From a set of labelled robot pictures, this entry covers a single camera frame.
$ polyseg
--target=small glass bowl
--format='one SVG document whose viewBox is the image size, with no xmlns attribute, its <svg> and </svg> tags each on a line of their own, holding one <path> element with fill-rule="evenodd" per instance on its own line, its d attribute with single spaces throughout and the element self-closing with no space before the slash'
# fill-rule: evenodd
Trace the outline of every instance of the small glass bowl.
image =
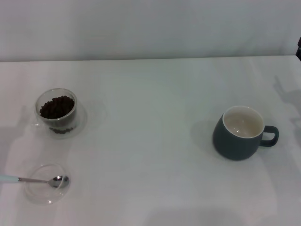
<svg viewBox="0 0 301 226">
<path fill-rule="evenodd" d="M 68 191 L 70 186 L 69 173 L 59 164 L 50 163 L 34 168 L 29 174 L 29 178 L 50 180 L 57 176 L 63 176 L 57 188 L 44 183 L 25 183 L 25 196 L 34 204 L 48 205 L 60 200 Z M 69 183 L 62 185 L 68 177 Z"/>
<path fill-rule="evenodd" d="M 57 119 L 47 119 L 40 115 L 40 109 L 42 106 L 47 103 L 48 101 L 52 101 L 55 97 L 67 96 L 73 99 L 74 107 L 71 111 L 66 114 L 65 116 Z M 66 132 L 70 132 L 75 129 L 78 125 L 78 120 L 76 117 L 77 114 L 77 98 L 70 90 L 56 88 L 50 89 L 43 93 L 37 99 L 34 107 L 34 112 L 36 114 L 37 119 L 41 120 L 45 125 L 49 126 L 50 130 L 55 133 L 64 134 Z"/>
</svg>

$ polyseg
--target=mug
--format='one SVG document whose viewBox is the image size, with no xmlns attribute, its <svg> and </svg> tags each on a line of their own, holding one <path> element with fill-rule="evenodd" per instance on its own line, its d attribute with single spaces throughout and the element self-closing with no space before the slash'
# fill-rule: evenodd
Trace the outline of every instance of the mug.
<svg viewBox="0 0 301 226">
<path fill-rule="evenodd" d="M 271 140 L 262 140 L 263 133 L 273 133 Z M 262 116 L 247 106 L 229 108 L 220 118 L 213 132 L 217 152 L 231 160 L 250 158 L 258 146 L 272 147 L 279 138 L 274 126 L 265 126 Z"/>
</svg>

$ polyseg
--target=coffee bean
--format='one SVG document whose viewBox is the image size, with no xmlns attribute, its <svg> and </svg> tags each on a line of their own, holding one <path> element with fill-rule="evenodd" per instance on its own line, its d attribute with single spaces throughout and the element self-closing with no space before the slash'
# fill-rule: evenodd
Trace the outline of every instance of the coffee bean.
<svg viewBox="0 0 301 226">
<path fill-rule="evenodd" d="M 49 128 L 50 130 L 54 131 L 56 134 L 65 134 L 65 133 L 69 133 L 73 130 L 73 128 L 71 127 L 70 129 L 64 129 L 64 130 L 60 130 L 60 129 L 54 129 L 54 128 Z"/>
<path fill-rule="evenodd" d="M 40 115 L 47 119 L 61 118 L 72 110 L 74 104 L 74 100 L 70 97 L 55 97 L 41 107 Z"/>
</svg>

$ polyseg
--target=spoon handle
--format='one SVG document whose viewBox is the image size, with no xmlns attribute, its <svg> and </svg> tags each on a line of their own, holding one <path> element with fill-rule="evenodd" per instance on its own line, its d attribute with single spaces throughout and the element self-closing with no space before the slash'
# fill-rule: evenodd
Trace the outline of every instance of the spoon handle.
<svg viewBox="0 0 301 226">
<path fill-rule="evenodd" d="M 19 178 L 19 177 L 9 176 L 9 175 L 0 175 L 0 182 L 18 182 L 18 181 L 48 183 L 47 180 L 37 180 L 31 178 Z"/>
<path fill-rule="evenodd" d="M 8 175 L 0 175 L 0 181 L 1 182 L 18 182 L 19 177 L 8 176 Z"/>
<path fill-rule="evenodd" d="M 37 180 L 37 179 L 31 179 L 31 178 L 18 178 L 18 181 L 21 181 L 21 182 L 40 182 L 40 183 L 48 183 L 47 180 Z"/>
</svg>

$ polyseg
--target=spoon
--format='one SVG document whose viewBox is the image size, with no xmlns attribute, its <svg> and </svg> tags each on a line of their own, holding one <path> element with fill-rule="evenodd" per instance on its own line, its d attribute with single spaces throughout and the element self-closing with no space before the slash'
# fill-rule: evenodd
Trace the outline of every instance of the spoon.
<svg viewBox="0 0 301 226">
<path fill-rule="evenodd" d="M 0 182 L 34 182 L 34 183 L 44 183 L 49 184 L 49 186 L 58 188 L 61 184 L 60 188 L 66 187 L 69 183 L 69 177 L 67 176 L 57 176 L 50 180 L 37 180 L 37 179 L 31 179 L 31 178 L 19 178 L 15 176 L 8 176 L 8 175 L 0 175 Z"/>
</svg>

